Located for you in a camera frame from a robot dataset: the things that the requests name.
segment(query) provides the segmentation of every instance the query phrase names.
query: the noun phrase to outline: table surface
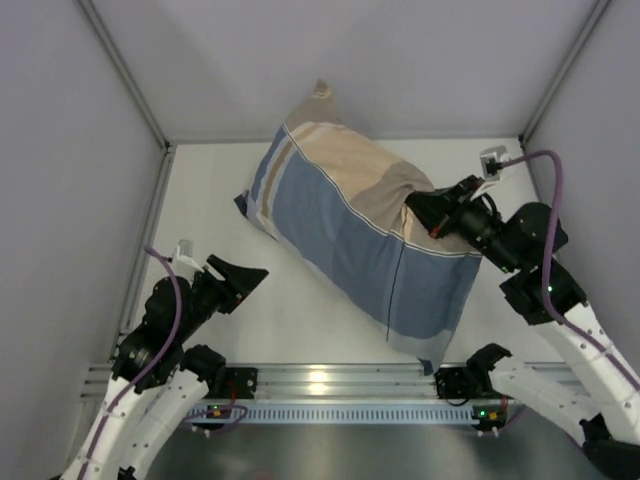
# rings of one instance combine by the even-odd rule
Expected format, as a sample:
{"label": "table surface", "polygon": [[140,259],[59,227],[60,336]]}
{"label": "table surface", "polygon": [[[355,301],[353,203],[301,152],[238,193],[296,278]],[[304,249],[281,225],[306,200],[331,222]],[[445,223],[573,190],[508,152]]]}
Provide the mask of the table surface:
{"label": "table surface", "polygon": [[[481,175],[479,152],[505,145],[521,153],[516,139],[432,139],[380,142],[421,168],[436,187]],[[189,340],[205,343],[233,363],[414,363],[393,350],[373,320],[327,285],[282,245],[240,215],[233,198],[245,190],[268,148],[266,143],[180,145],[177,148],[153,245],[170,254],[180,239],[193,242],[202,263],[210,253],[269,276],[232,315],[214,315]],[[536,200],[525,165],[492,196],[504,218]],[[164,271],[150,261],[138,303],[142,305]],[[561,361],[551,346],[515,314],[498,285],[507,278],[483,261],[445,362],[465,361],[496,342],[524,361]]]}

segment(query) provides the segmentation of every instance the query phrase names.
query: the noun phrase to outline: metal strip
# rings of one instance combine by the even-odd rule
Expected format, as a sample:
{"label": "metal strip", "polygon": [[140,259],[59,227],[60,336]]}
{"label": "metal strip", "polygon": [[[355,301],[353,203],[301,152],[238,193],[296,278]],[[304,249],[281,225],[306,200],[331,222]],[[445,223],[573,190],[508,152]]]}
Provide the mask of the metal strip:
{"label": "metal strip", "polygon": [[[158,220],[160,219],[160,212],[162,210],[162,203],[169,184],[169,177],[171,174],[171,166],[175,159],[175,147],[170,147],[167,153],[163,156],[158,174],[156,177],[153,193],[147,205],[147,210],[144,218],[144,226],[140,237],[136,241],[136,257],[131,268],[131,275],[126,287],[125,299],[122,303],[122,308],[119,314],[119,331],[128,330],[133,321],[133,315],[138,303],[138,297],[142,290],[142,284],[144,281],[144,274],[147,269],[148,258],[143,251],[145,244],[151,243],[156,234],[156,228],[158,226]],[[118,338],[113,341],[113,348],[115,348]]]}
{"label": "metal strip", "polygon": [[556,97],[558,91],[560,90],[560,87],[562,87],[565,80],[567,79],[569,72],[576,63],[576,60],[584,51],[584,47],[587,44],[587,41],[589,40],[589,38],[591,38],[591,35],[595,31],[596,27],[600,24],[602,17],[612,3],[613,0],[598,0],[593,6],[584,25],[580,29],[580,33],[578,33],[578,36],[571,45],[569,52],[565,55],[562,63],[560,64],[560,67],[553,75],[551,82],[545,90],[544,95],[535,108],[533,115],[531,115],[531,118],[527,122],[522,135],[520,135],[520,141],[523,147],[526,147],[527,143],[538,128],[538,125],[540,125],[543,116],[549,109],[549,106]]}
{"label": "metal strip", "polygon": [[[473,407],[450,405],[246,405],[243,424],[284,425],[475,425]],[[192,424],[224,424],[238,420],[233,410],[228,418],[207,416],[209,404],[198,404],[189,413],[202,415]]]}
{"label": "metal strip", "polygon": [[82,10],[85,17],[93,27],[94,32],[96,33],[96,35],[98,36],[98,39],[100,40],[100,43],[102,43],[104,49],[107,52],[107,55],[109,56],[109,58],[111,59],[111,62],[113,63],[113,66],[115,67],[116,71],[120,75],[120,78],[124,82],[124,85],[129,91],[133,101],[138,106],[140,113],[144,117],[144,120],[147,123],[147,126],[149,127],[149,129],[151,130],[151,133],[155,137],[156,141],[158,142],[158,145],[160,145],[161,149],[167,150],[169,148],[169,142],[167,141],[167,138],[165,137],[164,133],[162,133],[162,129],[160,128],[158,121],[153,115],[153,112],[151,111],[149,104],[144,98],[144,95],[142,94],[140,87],[138,87],[138,84],[133,78],[131,71],[127,67],[124,61],[124,57],[116,47],[116,44],[113,41],[113,38],[110,35],[106,24],[100,17],[100,14],[97,8],[95,7],[93,1],[92,0],[75,0],[75,2],[78,4],[78,6],[80,7],[80,10]]}
{"label": "metal strip", "polygon": [[[229,365],[258,369],[256,403],[277,404],[442,404],[435,380],[424,376],[418,364],[363,365]],[[459,367],[447,364],[443,367]],[[529,364],[536,371],[576,391],[582,385],[564,363]],[[89,369],[82,389],[85,402],[102,400],[106,393],[111,365]]]}

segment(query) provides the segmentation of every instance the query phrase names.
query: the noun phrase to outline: blue and beige cloth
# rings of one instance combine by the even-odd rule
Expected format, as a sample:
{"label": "blue and beige cloth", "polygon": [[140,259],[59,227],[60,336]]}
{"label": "blue and beige cloth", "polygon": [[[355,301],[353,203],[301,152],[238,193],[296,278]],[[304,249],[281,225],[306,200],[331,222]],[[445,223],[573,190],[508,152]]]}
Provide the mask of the blue and beige cloth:
{"label": "blue and beige cloth", "polygon": [[404,204],[411,192],[432,190],[413,164],[345,127],[319,81],[236,202],[345,292],[390,345],[435,370],[481,257],[455,235],[429,237]]}

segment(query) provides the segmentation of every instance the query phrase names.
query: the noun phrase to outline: metal floor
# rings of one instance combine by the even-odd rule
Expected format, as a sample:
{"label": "metal floor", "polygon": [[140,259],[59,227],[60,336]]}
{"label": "metal floor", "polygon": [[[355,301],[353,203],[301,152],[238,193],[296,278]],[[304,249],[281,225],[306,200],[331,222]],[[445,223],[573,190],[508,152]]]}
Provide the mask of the metal floor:
{"label": "metal floor", "polygon": [[246,425],[207,439],[179,430],[149,479],[601,480],[552,424],[526,411],[495,438],[469,427]]}

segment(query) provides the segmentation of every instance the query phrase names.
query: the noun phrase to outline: purple cable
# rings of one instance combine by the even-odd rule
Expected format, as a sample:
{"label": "purple cable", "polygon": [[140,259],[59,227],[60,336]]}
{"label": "purple cable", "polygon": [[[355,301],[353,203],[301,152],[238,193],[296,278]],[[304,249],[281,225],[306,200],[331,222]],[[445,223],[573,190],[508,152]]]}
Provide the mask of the purple cable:
{"label": "purple cable", "polygon": [[542,260],[542,303],[551,317],[557,321],[560,325],[564,325],[584,340],[593,345],[600,353],[604,353],[605,357],[612,363],[612,365],[620,372],[620,374],[638,391],[640,390],[640,382],[638,382],[634,375],[618,360],[614,355],[607,352],[607,349],[598,340],[593,338],[587,332],[582,330],[574,323],[567,320],[562,314],[560,314],[551,302],[551,293],[549,292],[549,283],[551,281],[551,260],[553,256],[553,244],[556,237],[556,226],[558,224],[558,218],[560,217],[560,204],[562,203],[562,188],[564,185],[564,173],[562,171],[562,162],[558,154],[552,150],[538,150],[536,152],[528,153],[520,158],[509,160],[502,164],[503,167],[511,167],[522,162],[530,162],[533,159],[548,156],[553,160],[553,165],[556,171],[556,181],[553,189],[553,201],[551,202],[551,214],[549,215],[549,227],[547,228],[547,237],[544,244],[544,256]]}
{"label": "purple cable", "polygon": [[[120,393],[118,393],[118,395],[115,396],[113,401],[107,407],[107,415],[104,415],[100,419],[100,423],[98,423],[98,427],[96,428],[96,433],[93,435],[93,438],[91,439],[91,443],[89,444],[89,448],[87,449],[87,461],[91,460],[91,455],[93,455],[93,452],[98,446],[100,435],[102,434],[102,431],[104,430],[104,427],[107,424],[107,421],[109,420],[108,414],[110,414],[113,411],[113,409],[118,406],[118,402],[120,402],[120,400],[122,400],[122,398],[127,393],[129,393],[129,391],[133,387],[135,387],[137,383],[140,380],[142,380],[151,371],[153,367],[155,367],[158,364],[158,362],[162,359],[164,354],[167,353],[167,350],[169,350],[169,347],[173,343],[173,340],[176,338],[176,334],[178,333],[178,327],[180,326],[180,316],[182,315],[182,296],[180,295],[180,286],[178,285],[178,279],[173,273],[173,270],[171,269],[171,265],[169,265],[169,262],[167,262],[167,259],[165,257],[160,255],[158,252],[156,252],[152,247],[148,245],[145,245],[144,251],[148,255],[152,256],[153,258],[155,258],[160,262],[160,264],[167,271],[167,274],[169,275],[169,279],[171,280],[171,284],[173,285],[173,291],[176,294],[176,314],[173,319],[173,326],[171,327],[171,331],[169,332],[169,336],[167,337],[167,340],[164,342],[164,344],[162,345],[162,348],[160,348],[156,356],[153,357],[153,360],[151,360],[151,362],[149,362],[149,364],[146,367],[144,367],[142,371],[140,371],[140,373],[138,373],[138,375],[136,375],[135,378],[131,380],[131,382],[129,382],[127,386],[122,389]],[[78,480],[82,480],[82,478],[87,473],[87,469],[89,468],[89,464],[87,463],[87,461],[85,461],[82,464],[82,468],[80,469],[80,473],[78,474]]]}
{"label": "purple cable", "polygon": [[233,430],[234,428],[236,428],[240,424],[240,422],[242,420],[244,420],[247,415],[249,415],[249,409],[247,407],[245,407],[244,405],[221,405],[217,409],[209,409],[206,412],[201,412],[201,413],[196,413],[194,415],[189,415],[189,416],[185,417],[183,421],[184,422],[188,422],[190,420],[195,420],[196,418],[200,418],[203,415],[211,415],[214,412],[226,412],[228,410],[242,410],[242,415],[240,415],[238,418],[236,418],[233,422],[225,424],[223,427],[219,428],[218,430],[210,430],[209,431],[211,434],[218,435],[220,433],[229,432],[229,431]]}

